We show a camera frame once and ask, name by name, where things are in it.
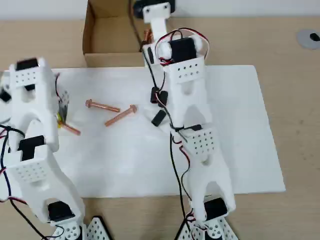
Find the cardboard box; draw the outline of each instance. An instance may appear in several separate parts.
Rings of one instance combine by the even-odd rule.
[[[149,26],[135,20],[141,38]],[[128,18],[128,0],[89,0],[83,31],[88,67],[143,66],[143,55]]]

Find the copper screw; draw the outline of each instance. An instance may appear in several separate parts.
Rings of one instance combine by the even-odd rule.
[[[73,133],[75,135],[78,135],[78,136],[81,135],[81,132],[78,129],[75,129],[74,127],[72,127],[72,126],[70,126],[70,125],[68,125],[68,124],[66,124],[66,123],[64,123],[62,121],[59,121],[58,123],[59,123],[59,125],[61,127],[63,127],[64,129],[68,130],[69,132],[71,132],[71,133]]]
[[[114,124],[115,122],[119,121],[120,119],[124,118],[125,116],[129,115],[130,113],[136,113],[137,107],[135,105],[130,105],[130,108],[125,110],[124,112],[118,114],[114,118],[108,120],[104,125],[106,127]]]
[[[120,112],[120,108],[117,108],[114,106],[109,106],[106,104],[100,104],[100,103],[92,101],[92,99],[85,101],[85,105],[87,106],[87,108],[95,107],[98,109],[109,110],[109,111],[116,112],[116,113]]]

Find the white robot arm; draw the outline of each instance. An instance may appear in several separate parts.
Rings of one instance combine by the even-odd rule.
[[[216,217],[227,216],[235,210],[236,203],[229,169],[221,153],[208,104],[205,58],[209,52],[209,42],[202,34],[189,28],[178,28],[167,33],[166,19],[175,7],[174,0],[138,0],[133,9],[136,17],[151,24],[154,42],[142,48],[146,61],[151,65],[161,64],[169,78],[168,111],[175,128],[171,133],[175,140],[182,136],[182,145],[190,158],[187,175],[188,191],[192,199],[190,205],[195,219],[201,224],[210,220],[204,203],[207,201],[205,195],[209,183],[215,183],[218,187],[216,192],[210,192],[210,198],[222,198],[226,208],[223,215]],[[181,31],[193,34],[183,37],[181,33],[181,37],[176,38],[175,33]],[[204,42],[208,46],[202,53]],[[198,110],[197,129],[184,124],[186,113],[191,107]]]
[[[53,155],[59,149],[54,73],[43,58],[17,62],[9,71],[10,126],[25,133],[31,121],[38,120],[43,135],[23,139],[21,134],[10,131],[7,171],[41,222],[72,230],[69,240],[86,239],[85,205]]]

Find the table surface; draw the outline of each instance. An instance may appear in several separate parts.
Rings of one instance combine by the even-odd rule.
[[[244,240],[318,239],[320,235],[320,50],[302,49],[300,29],[319,32],[320,17],[178,18],[176,23],[203,32],[210,40],[209,65],[254,65],[287,191],[237,195],[228,221]],[[84,21],[0,22],[0,66],[38,55],[53,68],[83,67],[79,53]],[[17,37],[23,33],[25,40]],[[34,34],[43,33],[41,37]],[[178,197],[85,199],[89,223],[103,215],[117,240],[173,239],[181,222]],[[30,210],[21,206],[43,233]],[[14,211],[0,205],[4,239],[39,237]]]

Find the white paper sheet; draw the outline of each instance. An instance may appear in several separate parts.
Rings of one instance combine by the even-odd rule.
[[[80,195],[115,198],[179,194],[170,160],[168,125],[154,127],[151,124],[159,107],[150,103],[152,81],[148,70],[128,67],[57,71],[61,72],[58,84],[70,94],[67,121],[82,134],[75,136],[60,129],[60,149],[55,157]],[[234,192],[285,191],[254,66],[208,66],[207,71],[209,101]],[[155,76],[160,85],[163,74],[156,71]],[[104,122],[116,113],[88,109],[87,99],[122,110],[135,104],[138,111],[105,127]],[[41,131],[39,123],[34,122],[28,135]],[[178,172],[182,174],[187,162],[178,149],[173,154]],[[12,177],[10,181],[13,193],[20,196]],[[0,197],[6,194],[1,177]]]

